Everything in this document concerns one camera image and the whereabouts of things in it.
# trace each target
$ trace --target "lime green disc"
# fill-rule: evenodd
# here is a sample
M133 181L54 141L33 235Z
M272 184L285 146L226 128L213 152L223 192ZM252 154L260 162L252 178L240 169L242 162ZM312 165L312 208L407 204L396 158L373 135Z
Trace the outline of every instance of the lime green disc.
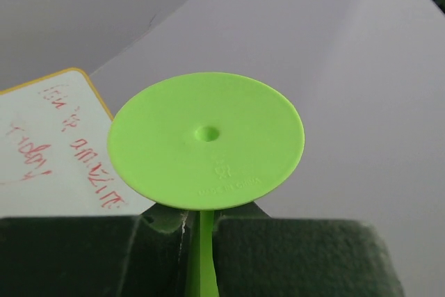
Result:
M173 77L116 115L108 153L119 176L155 202L189 210L236 207L279 186L305 142L292 103L237 74Z

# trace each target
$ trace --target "yellow whiteboard frame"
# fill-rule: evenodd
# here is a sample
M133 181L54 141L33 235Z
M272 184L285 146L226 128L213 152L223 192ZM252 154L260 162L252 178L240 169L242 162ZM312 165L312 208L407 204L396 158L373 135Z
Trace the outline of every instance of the yellow whiteboard frame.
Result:
M110 120L113 120L113 114L110 112L110 110L108 109L108 107L106 106L104 100L102 99L102 97L100 96L99 92L97 92L96 87L93 85L90 77L86 74L85 71L78 69L77 67L69 67L67 69L64 69L62 71L56 72L56 73L52 73L52 74L48 74L47 76L43 76L31 81L27 81L26 83L22 83L20 85L14 86L12 88L8 88L7 90L3 90L1 91L0 95L6 94L6 93L10 93L14 90L19 90L20 88L29 86L29 85L33 85L34 83L38 83L39 81L44 81L46 79L50 79L52 77L56 77L59 76L61 74L70 72L70 71L77 71L79 73L81 73L83 75L83 78L85 78L86 82L88 83L88 85L90 86L91 90L94 92L94 94L96 95L96 98L99 100L100 104L102 105L102 107L104 108L105 112L108 114Z

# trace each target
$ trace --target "whiteboard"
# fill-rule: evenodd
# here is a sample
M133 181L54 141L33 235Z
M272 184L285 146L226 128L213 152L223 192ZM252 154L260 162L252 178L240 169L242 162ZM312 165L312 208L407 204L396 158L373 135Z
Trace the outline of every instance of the whiteboard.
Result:
M67 69L0 96L0 217L140 214L106 150L112 115L88 76Z

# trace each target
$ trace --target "plastic part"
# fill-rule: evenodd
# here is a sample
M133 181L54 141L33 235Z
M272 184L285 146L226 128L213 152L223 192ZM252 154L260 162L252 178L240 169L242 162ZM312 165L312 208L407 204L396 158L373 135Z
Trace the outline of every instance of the plastic part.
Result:
M279 186L304 147L300 117L279 92L237 74L159 82L116 115L108 153L135 191L164 205L214 210Z

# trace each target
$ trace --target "red handwriting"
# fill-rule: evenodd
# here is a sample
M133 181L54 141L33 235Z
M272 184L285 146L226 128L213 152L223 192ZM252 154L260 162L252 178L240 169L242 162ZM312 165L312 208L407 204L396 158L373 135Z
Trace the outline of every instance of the red handwriting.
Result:
M25 173L20 181L26 181L37 177L38 175L49 175L52 170L46 168L47 160L44 157L44 151L48 150L51 145L36 145L28 136L23 128L10 124L10 131L6 133L11 137L17 145L17 151L24 157L24 164L28 165L32 170Z
M77 111L79 111L79 109L80 109L80 107L77 107L74 111L77 112ZM69 118L67 118L66 120L64 120L62 122L62 124L63 124L62 132L65 132L65 130L69 127L71 127L71 128L77 127L78 121L80 121L80 119L77 116L77 113L71 114L71 116Z
M106 209L120 208L120 204L125 203L121 195L110 189L114 178L110 176L101 161L92 161L97 157L97 153L88 145L86 139L80 138L70 144L75 150L74 156L81 161L88 169L88 181L96 189L101 207Z
M43 99L48 100L53 104L57 109L62 108L67 105L66 98L68 95L64 95L63 88L68 85L59 84L47 88L46 90L40 91L38 94L42 95Z

